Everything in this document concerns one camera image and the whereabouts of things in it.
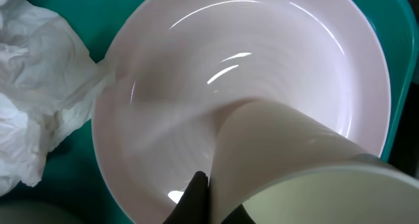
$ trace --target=white bowl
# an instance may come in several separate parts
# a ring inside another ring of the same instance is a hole
[[[146,0],[104,64],[115,86],[93,121],[103,178],[138,223],[161,223],[243,102],[298,109],[379,156],[390,118],[386,61],[351,0]]]

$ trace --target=crumpled napkin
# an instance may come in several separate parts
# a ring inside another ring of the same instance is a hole
[[[46,154],[90,119],[113,77],[61,16],[0,0],[0,195],[40,182]]]

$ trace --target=cup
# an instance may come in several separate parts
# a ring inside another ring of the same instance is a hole
[[[209,187],[217,224],[240,204],[260,224],[419,221],[419,182],[276,102],[226,119]]]

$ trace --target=teal tray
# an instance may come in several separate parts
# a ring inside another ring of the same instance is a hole
[[[63,16],[96,62],[117,31],[144,0],[28,0]],[[392,85],[392,115],[382,160],[387,161],[416,63],[416,22],[406,0],[354,0],[373,24],[386,55]],[[87,223],[131,223],[104,184],[93,149],[91,122],[48,155],[43,180],[19,184],[0,202],[35,199],[60,206]]]

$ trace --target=green tray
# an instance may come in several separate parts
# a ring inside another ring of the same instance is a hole
[[[96,62],[117,31],[144,0],[28,0],[63,16]],[[354,0],[376,27],[392,84],[392,116],[382,159],[387,161],[416,62],[417,32],[406,0]],[[19,184],[0,201],[43,200],[87,223],[131,223],[105,186],[96,162],[91,122],[76,130],[48,155],[43,180],[34,188]]]

